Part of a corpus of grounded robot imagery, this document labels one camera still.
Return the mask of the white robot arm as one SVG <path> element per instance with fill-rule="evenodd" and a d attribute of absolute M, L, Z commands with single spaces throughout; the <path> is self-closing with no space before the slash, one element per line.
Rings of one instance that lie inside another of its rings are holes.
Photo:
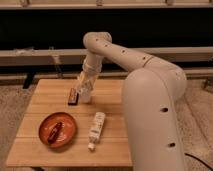
<path fill-rule="evenodd" d="M 122 107 L 133 170 L 187 171 L 175 111 L 175 101 L 186 90 L 185 72 L 159 57 L 114 44 L 107 32 L 89 32 L 83 44 L 87 54 L 77 92 L 84 103 L 91 101 L 104 58 L 129 72 Z"/>

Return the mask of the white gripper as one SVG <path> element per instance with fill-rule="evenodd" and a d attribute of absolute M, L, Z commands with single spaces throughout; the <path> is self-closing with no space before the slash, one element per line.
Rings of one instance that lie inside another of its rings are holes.
<path fill-rule="evenodd" d="M 92 91 L 97 78 L 97 75 L 90 76 L 86 72 L 82 71 L 77 77 L 77 91 L 79 93 L 83 93 L 84 91 Z"/>

